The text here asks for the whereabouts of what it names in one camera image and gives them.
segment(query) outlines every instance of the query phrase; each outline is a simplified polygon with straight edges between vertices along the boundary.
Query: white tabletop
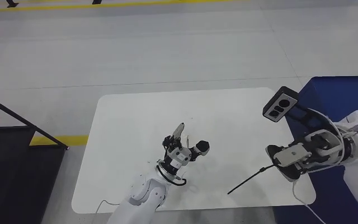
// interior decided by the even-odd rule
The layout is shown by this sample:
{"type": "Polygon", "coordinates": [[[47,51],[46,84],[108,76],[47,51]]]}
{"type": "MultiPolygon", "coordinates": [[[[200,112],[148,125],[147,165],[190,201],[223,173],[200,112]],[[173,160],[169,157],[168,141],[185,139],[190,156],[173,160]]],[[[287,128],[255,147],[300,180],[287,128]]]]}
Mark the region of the white tabletop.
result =
{"type": "MultiPolygon", "coordinates": [[[[159,210],[300,204],[292,195],[292,183],[276,168],[227,195],[271,164],[266,146],[286,146],[293,140],[285,119],[274,123],[262,116],[263,106],[273,95],[269,88],[241,88],[102,97],[72,199],[74,211],[94,213],[103,199],[120,202],[133,178],[163,158],[162,141],[181,122],[185,123],[183,141],[189,136],[192,147],[206,140],[210,152],[179,170],[179,176],[185,173],[187,185],[171,186],[159,210]]],[[[308,175],[299,179],[295,192],[308,204],[315,200],[308,175]]],[[[104,204],[100,212],[114,210],[104,204]]]]}

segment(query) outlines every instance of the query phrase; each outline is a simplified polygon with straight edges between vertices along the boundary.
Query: white floor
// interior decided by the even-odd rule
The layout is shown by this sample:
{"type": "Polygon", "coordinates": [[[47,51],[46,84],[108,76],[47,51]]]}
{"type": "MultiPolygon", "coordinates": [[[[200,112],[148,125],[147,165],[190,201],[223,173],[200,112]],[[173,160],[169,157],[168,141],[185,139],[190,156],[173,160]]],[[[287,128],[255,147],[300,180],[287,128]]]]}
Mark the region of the white floor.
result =
{"type": "MultiPolygon", "coordinates": [[[[1,12],[0,103],[53,135],[78,135],[90,132],[106,94],[282,85],[299,91],[313,76],[358,74],[357,3],[1,12]]],[[[0,125],[14,124],[0,114],[0,125]]],[[[70,207],[83,151],[66,154],[43,223],[91,222],[70,207]]],[[[191,219],[176,223],[274,221],[265,208],[184,214],[191,219]]],[[[108,216],[98,218],[105,223],[108,216]]]]}

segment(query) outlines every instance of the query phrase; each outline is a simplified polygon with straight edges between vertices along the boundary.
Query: blue panel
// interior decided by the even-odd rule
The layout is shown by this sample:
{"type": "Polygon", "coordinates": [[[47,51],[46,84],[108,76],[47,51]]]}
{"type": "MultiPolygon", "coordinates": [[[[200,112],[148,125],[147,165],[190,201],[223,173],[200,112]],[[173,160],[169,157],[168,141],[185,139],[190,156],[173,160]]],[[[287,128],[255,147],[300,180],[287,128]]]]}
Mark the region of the blue panel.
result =
{"type": "MultiPolygon", "coordinates": [[[[358,77],[314,77],[299,93],[299,104],[328,115],[337,122],[358,110],[358,77]]],[[[307,129],[287,119],[295,139],[307,129]]],[[[311,208],[327,224],[358,223],[358,202],[343,180],[344,167],[310,174],[316,190],[311,208]]],[[[278,224],[321,223],[304,206],[274,207],[278,224]]]]}

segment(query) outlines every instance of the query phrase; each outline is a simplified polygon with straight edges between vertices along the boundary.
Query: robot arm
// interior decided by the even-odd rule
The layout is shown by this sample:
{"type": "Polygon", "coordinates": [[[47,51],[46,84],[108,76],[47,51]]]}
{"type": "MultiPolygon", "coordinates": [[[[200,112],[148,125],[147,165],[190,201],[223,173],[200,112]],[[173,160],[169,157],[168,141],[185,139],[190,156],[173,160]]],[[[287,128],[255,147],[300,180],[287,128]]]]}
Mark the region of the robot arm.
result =
{"type": "Polygon", "coordinates": [[[291,182],[306,172],[315,172],[342,165],[357,159],[358,135],[345,122],[333,123],[322,113],[298,104],[298,94],[282,87],[263,109],[264,117],[278,122],[283,116],[296,120],[311,133],[296,139],[287,147],[270,145],[266,152],[272,163],[291,182]],[[297,117],[291,109],[304,114],[297,117]]]}
{"type": "Polygon", "coordinates": [[[200,141],[195,147],[183,147],[180,142],[183,130],[184,123],[181,123],[172,136],[164,139],[164,160],[158,160],[147,175],[139,175],[128,197],[116,208],[107,224],[149,224],[156,209],[164,203],[169,187],[186,184],[185,179],[176,175],[177,171],[199,155],[205,156],[209,152],[209,143],[200,141]]]}

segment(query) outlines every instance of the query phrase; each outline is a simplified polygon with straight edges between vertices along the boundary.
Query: camera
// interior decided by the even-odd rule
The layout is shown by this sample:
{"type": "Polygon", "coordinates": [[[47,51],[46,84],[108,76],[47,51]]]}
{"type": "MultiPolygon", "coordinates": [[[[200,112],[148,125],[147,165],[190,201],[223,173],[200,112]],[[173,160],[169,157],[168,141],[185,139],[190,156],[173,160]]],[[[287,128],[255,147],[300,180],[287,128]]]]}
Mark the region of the camera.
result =
{"type": "Polygon", "coordinates": [[[262,115],[273,122],[278,122],[297,102],[298,93],[283,86],[263,107],[262,115]]]}

